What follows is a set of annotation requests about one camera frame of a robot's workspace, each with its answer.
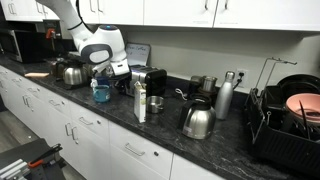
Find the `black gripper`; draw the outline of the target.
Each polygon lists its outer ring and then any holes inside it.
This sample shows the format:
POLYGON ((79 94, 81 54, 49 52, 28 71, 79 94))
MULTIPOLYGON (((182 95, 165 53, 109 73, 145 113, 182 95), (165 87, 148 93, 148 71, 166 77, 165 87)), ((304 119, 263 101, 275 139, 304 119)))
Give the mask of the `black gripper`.
POLYGON ((124 75, 120 75, 116 78, 116 81, 114 83, 114 88, 120 93, 120 94, 125 94, 127 88, 130 85, 131 81, 131 74, 126 73, 124 75))

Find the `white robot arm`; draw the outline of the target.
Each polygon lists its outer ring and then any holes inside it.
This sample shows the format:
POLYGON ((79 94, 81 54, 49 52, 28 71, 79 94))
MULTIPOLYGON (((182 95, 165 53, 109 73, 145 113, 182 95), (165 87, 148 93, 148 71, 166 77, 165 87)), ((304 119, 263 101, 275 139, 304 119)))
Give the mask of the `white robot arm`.
POLYGON ((91 32, 71 0, 36 1, 52 10, 65 24, 81 61, 93 66, 93 76, 105 71, 115 82, 131 76, 123 36, 117 26, 102 24, 91 32))

